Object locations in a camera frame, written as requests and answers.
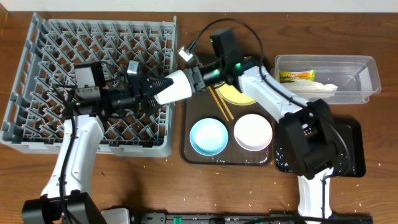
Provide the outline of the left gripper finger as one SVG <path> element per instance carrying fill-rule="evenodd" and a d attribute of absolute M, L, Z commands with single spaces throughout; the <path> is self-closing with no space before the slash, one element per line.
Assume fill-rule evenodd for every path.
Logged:
<path fill-rule="evenodd" d="M 173 84 L 171 78 L 145 77 L 142 81 L 142 92 L 146 96 L 155 96 Z"/>
<path fill-rule="evenodd" d="M 161 109 L 162 104 L 159 104 L 156 99 L 149 99 L 141 103 L 141 109 L 147 117 L 150 117 Z"/>

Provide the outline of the white napkin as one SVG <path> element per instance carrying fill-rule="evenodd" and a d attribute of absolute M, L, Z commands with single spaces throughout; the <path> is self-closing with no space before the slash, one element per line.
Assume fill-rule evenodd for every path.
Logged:
<path fill-rule="evenodd" d="M 305 79 L 294 82 L 285 82 L 282 83 L 282 85 L 296 95 L 308 100 L 332 97 L 338 89 L 334 84 L 322 84 Z"/>

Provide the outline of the white paper cup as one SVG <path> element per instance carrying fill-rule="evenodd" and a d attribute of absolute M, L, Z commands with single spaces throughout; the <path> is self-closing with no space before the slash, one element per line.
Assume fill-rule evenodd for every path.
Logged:
<path fill-rule="evenodd" d="M 182 70 L 171 73 L 167 78 L 173 80 L 173 84 L 155 95 L 154 98 L 159 104 L 164 105 L 192 96 L 190 82 Z"/>

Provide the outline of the white bowl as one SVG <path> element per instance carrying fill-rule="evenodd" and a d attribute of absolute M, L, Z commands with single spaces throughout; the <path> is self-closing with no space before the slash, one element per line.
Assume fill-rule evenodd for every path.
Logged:
<path fill-rule="evenodd" d="M 272 141 L 270 122 L 258 114 L 246 114 L 234 125 L 234 138 L 245 150 L 257 152 L 265 149 Z"/>

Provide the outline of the rice and food scraps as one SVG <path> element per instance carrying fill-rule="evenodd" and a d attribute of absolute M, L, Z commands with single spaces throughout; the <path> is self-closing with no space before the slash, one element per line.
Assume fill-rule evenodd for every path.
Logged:
<path fill-rule="evenodd" d="M 334 173 L 341 177 L 363 177 L 366 173 L 366 165 L 364 160 L 363 148 L 354 149 L 349 147 L 350 162 L 348 162 L 347 156 L 343 154 L 338 156 L 338 166 L 334 169 Z M 293 170 L 288 165 L 283 149 L 277 148 L 275 150 L 275 166 L 276 168 L 285 173 L 292 173 Z"/>

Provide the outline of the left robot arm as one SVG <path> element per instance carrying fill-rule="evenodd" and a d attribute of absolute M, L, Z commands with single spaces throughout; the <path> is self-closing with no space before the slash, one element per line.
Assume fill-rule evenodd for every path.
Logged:
<path fill-rule="evenodd" d="M 28 200 L 22 209 L 24 223 L 129 223 L 129 210 L 101 212 L 90 196 L 96 152 L 104 137 L 103 123 L 122 109 L 147 108 L 154 101 L 162 105 L 159 93 L 174 84 L 167 78 L 127 75 L 127 89 L 107 90 L 100 72 L 76 73 L 72 89 L 78 101 L 64 105 L 65 133 L 58 159 L 40 198 Z"/>

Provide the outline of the green yellow snack wrapper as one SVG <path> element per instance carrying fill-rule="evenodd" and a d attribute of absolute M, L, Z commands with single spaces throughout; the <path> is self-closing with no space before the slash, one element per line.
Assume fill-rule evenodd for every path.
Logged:
<path fill-rule="evenodd" d="M 315 80 L 316 70 L 308 70 L 304 72 L 288 72 L 279 71 L 278 76 L 281 82 L 295 82 L 297 80 Z"/>

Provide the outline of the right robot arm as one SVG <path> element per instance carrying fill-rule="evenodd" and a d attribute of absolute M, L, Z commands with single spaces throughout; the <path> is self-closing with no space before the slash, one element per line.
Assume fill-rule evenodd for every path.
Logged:
<path fill-rule="evenodd" d="M 337 175 L 339 158 L 350 154 L 325 101 L 292 93 L 251 59 L 186 68 L 183 76 L 191 94 L 224 82 L 256 100 L 276 121 L 284 158 L 298 176 L 299 215 L 331 217 L 330 179 Z"/>

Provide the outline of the yellow plastic plate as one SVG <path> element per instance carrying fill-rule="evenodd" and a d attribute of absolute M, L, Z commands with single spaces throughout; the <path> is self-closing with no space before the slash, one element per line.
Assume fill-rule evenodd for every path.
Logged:
<path fill-rule="evenodd" d="M 256 100 L 241 93 L 232 85 L 224 84 L 216 90 L 225 101 L 234 105 L 248 106 L 256 102 Z"/>

